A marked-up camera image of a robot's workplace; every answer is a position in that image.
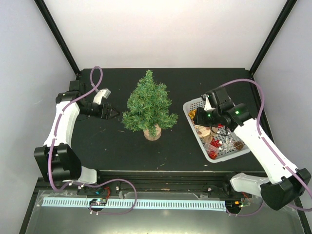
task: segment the artificial pine tree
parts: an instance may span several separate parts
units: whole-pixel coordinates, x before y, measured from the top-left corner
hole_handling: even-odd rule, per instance
[[[125,128],[132,131],[149,130],[151,137],[156,137],[156,125],[171,128],[176,124],[177,114],[169,114],[171,100],[168,99],[167,86],[153,80],[153,72],[148,70],[144,78],[137,83],[131,93],[127,107],[130,111],[123,113]]]

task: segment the wooden tree stump base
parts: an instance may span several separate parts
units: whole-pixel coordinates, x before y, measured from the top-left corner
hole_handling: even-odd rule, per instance
[[[160,138],[160,136],[161,136],[161,128],[158,126],[158,124],[156,125],[156,131],[157,131],[156,137],[151,137],[148,129],[144,130],[143,132],[144,132],[144,136],[145,136],[146,139],[148,139],[148,140],[158,140]]]

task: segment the red wire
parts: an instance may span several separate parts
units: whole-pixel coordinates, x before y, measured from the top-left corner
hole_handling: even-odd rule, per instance
[[[111,190],[108,187],[105,187],[104,189],[107,190],[107,197],[106,197],[106,199],[109,199],[109,197],[111,195]]]
[[[244,192],[242,192],[242,194],[244,195],[244,197],[246,197],[246,198],[251,202],[251,200],[249,199],[249,197],[247,197],[247,195],[246,195]]]

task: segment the black tabletop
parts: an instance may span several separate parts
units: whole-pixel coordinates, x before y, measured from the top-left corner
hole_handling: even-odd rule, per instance
[[[146,68],[103,69],[104,78],[99,88],[108,88],[112,93],[108,102],[121,112],[127,110],[127,100],[135,89]],[[160,139],[148,141],[143,132],[125,129],[122,115],[103,120],[79,116],[75,123],[72,148],[83,166],[99,170],[118,171],[212,171],[212,172],[262,172],[263,168],[248,153],[237,158],[209,162],[183,112],[183,104],[200,97],[204,92],[227,81],[247,78],[243,68],[150,68],[157,82],[165,83],[169,98],[173,101],[170,113],[179,115],[172,129],[162,131]],[[90,85],[91,69],[84,69],[80,79]],[[94,82],[99,71],[94,72]],[[249,83],[240,82],[227,87],[235,103],[245,103],[255,117],[257,109]]]

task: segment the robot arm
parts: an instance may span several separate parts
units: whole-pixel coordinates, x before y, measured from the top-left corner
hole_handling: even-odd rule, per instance
[[[43,147],[35,149],[34,156],[45,181],[48,178],[48,153],[55,136],[52,156],[52,177],[53,181],[78,181],[81,183],[94,184],[97,182],[97,171],[83,167],[77,155],[71,148],[71,138],[76,118],[79,114],[90,115],[102,119],[113,118],[120,113],[106,103],[110,95],[108,89],[99,90],[93,102],[84,98],[69,105],[72,100],[81,96],[80,87],[83,86],[79,80],[71,81],[70,90],[60,93],[56,98],[56,115],[51,132],[44,142]]]
[[[250,148],[268,177],[257,177],[239,173],[230,179],[230,185],[237,192],[257,195],[274,210],[279,210],[303,194],[304,188],[286,170],[286,166],[308,184],[311,174],[307,169],[299,170],[275,146],[253,119],[244,104],[234,105],[224,87],[208,91],[203,100],[205,108],[198,108],[194,122],[197,125],[215,126],[219,123],[228,127]]]

